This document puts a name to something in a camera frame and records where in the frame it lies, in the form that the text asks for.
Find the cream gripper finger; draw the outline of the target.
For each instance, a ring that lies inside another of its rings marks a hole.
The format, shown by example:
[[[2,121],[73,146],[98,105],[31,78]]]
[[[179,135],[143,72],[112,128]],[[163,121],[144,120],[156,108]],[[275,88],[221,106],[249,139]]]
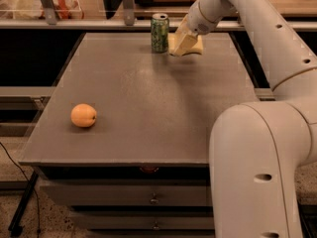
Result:
[[[178,28],[176,29],[175,33],[177,35],[186,35],[188,33],[188,27],[187,27],[187,17],[184,17],[179,24]]]
[[[198,42],[198,36],[190,31],[179,31],[169,35],[169,53],[176,57],[185,55]]]

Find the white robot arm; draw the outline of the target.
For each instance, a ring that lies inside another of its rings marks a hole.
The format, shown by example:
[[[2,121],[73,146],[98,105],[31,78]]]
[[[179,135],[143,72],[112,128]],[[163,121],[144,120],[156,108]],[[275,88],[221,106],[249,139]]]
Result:
[[[302,238],[294,175],[316,160],[316,57],[268,0],[197,0],[176,31],[181,56],[238,12],[273,94],[224,111],[209,143],[216,238]]]

